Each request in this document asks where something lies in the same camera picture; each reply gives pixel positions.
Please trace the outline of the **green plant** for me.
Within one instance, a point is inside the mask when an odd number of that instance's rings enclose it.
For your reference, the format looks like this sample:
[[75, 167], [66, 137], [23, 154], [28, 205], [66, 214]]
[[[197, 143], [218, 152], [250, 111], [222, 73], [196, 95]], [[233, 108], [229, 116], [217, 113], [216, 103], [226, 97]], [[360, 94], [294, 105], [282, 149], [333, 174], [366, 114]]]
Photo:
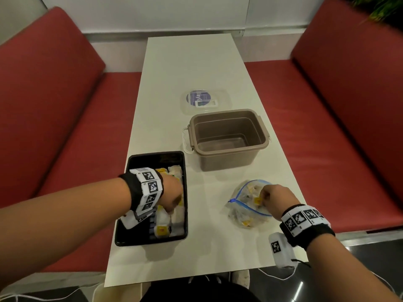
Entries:
[[369, 14], [374, 22], [386, 23], [403, 30], [403, 0], [346, 0]]

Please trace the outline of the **person's black clothing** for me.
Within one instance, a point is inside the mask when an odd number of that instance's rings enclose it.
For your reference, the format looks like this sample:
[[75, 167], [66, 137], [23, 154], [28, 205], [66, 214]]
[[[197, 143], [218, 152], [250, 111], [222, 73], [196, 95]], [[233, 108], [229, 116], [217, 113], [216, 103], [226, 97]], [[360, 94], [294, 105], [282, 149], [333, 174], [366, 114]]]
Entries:
[[139, 302], [261, 301], [248, 288], [210, 274], [152, 282]]

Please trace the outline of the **black wristband with marker tags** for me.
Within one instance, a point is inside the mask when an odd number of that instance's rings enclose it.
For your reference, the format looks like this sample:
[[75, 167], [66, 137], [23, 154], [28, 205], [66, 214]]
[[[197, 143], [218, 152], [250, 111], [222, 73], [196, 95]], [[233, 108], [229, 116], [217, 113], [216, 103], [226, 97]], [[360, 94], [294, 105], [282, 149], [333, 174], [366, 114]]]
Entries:
[[164, 194], [163, 177], [149, 167], [130, 169], [119, 175], [127, 184], [131, 195], [130, 210], [137, 221], [155, 211], [160, 197]]
[[323, 234], [335, 236], [330, 222], [314, 207], [296, 204], [288, 208], [280, 219], [280, 229], [292, 247], [307, 250], [310, 243]]

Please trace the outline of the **brown plastic storage box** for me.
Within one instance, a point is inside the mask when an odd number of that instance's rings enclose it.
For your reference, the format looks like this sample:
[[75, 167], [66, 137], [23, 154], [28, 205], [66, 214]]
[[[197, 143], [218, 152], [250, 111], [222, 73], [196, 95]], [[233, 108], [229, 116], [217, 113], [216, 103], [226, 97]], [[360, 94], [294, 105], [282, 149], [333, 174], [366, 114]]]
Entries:
[[195, 153], [204, 172], [250, 165], [271, 138], [251, 109], [198, 114], [182, 130], [183, 149]]

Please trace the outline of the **person's white shoe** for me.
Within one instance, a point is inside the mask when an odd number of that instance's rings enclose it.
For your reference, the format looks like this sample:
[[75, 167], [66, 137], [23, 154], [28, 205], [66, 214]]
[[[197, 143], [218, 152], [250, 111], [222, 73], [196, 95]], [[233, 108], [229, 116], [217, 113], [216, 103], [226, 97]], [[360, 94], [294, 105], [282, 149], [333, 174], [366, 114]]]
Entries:
[[231, 272], [230, 281], [233, 284], [238, 284], [246, 289], [250, 287], [250, 272], [249, 269], [237, 270]]

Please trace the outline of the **pile of white yellow sachets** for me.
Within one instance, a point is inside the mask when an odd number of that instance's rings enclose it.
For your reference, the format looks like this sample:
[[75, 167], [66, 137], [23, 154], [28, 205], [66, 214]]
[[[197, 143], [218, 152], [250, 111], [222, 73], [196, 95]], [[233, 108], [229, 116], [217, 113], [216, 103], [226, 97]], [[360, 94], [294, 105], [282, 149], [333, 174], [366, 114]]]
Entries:
[[[175, 177], [183, 185], [183, 170], [179, 165], [156, 169], [161, 174]], [[154, 235], [158, 239], [174, 238], [185, 235], [185, 205], [184, 192], [180, 197], [178, 205], [172, 213], [167, 213], [161, 206], [157, 206], [155, 212]]]

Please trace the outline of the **person's left hand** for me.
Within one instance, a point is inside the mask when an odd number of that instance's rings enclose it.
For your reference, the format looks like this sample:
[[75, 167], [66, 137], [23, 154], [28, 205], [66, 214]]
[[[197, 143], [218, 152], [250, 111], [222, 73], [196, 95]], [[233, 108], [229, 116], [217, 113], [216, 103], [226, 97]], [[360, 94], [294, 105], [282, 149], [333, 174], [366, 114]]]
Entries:
[[182, 199], [183, 185], [172, 175], [161, 173], [163, 193], [157, 204], [162, 206], [168, 214], [172, 214]]

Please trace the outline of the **black plastic tray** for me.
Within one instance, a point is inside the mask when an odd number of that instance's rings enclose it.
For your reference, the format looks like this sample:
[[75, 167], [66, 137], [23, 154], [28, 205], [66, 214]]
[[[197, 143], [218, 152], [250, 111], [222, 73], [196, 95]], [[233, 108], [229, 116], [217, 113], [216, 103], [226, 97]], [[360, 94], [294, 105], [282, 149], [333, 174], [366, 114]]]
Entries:
[[185, 155], [183, 151], [154, 152], [132, 155], [128, 158], [125, 171], [150, 167], [168, 168], [179, 165], [183, 170], [183, 192], [185, 205], [185, 235], [174, 238], [158, 239], [154, 235], [155, 212], [145, 221], [132, 229], [125, 229], [120, 220], [116, 222], [114, 242], [118, 247], [142, 246], [184, 240], [188, 236], [188, 194]]

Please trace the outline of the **person's right forearm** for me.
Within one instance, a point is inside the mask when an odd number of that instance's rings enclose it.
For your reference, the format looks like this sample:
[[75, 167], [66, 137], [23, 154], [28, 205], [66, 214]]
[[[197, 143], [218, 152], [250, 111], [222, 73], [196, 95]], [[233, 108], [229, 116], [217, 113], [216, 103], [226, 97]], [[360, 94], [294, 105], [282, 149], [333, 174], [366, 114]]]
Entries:
[[393, 293], [333, 235], [322, 234], [306, 249], [320, 289], [332, 302], [399, 302]]

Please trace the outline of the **person's left forearm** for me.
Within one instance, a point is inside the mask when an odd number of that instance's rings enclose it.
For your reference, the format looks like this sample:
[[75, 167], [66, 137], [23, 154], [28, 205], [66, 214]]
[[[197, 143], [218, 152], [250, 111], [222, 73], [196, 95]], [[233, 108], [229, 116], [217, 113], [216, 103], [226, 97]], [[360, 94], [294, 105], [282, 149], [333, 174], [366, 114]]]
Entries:
[[0, 208], [0, 291], [72, 253], [130, 206], [128, 185], [115, 178]]

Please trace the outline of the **person's right hand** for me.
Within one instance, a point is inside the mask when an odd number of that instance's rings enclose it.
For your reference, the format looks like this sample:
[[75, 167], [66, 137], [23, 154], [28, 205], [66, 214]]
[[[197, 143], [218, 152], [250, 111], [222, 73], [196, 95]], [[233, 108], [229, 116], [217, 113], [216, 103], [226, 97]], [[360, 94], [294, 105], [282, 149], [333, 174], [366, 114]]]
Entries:
[[291, 207], [301, 205], [294, 193], [287, 187], [274, 185], [268, 206], [265, 208], [276, 220], [281, 221], [283, 214]]

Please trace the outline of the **clear lid with blue label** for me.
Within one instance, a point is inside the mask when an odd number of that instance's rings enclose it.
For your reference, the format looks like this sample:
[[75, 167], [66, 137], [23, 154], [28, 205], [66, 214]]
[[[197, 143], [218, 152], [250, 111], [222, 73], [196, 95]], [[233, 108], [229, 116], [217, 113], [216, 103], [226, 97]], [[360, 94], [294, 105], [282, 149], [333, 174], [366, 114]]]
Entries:
[[233, 109], [229, 93], [225, 89], [194, 89], [185, 91], [179, 99], [184, 115], [228, 111]]

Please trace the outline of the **red cushioned bench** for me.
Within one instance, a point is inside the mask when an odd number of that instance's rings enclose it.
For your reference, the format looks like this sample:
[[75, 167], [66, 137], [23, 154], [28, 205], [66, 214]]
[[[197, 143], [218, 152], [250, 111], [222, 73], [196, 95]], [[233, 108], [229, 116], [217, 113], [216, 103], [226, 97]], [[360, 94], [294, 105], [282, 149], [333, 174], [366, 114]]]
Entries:
[[[59, 7], [0, 46], [0, 208], [125, 173], [141, 73], [104, 70]], [[106, 271], [112, 224], [48, 267]]]
[[290, 60], [245, 66], [306, 203], [337, 233], [403, 227], [403, 33], [324, 0]]

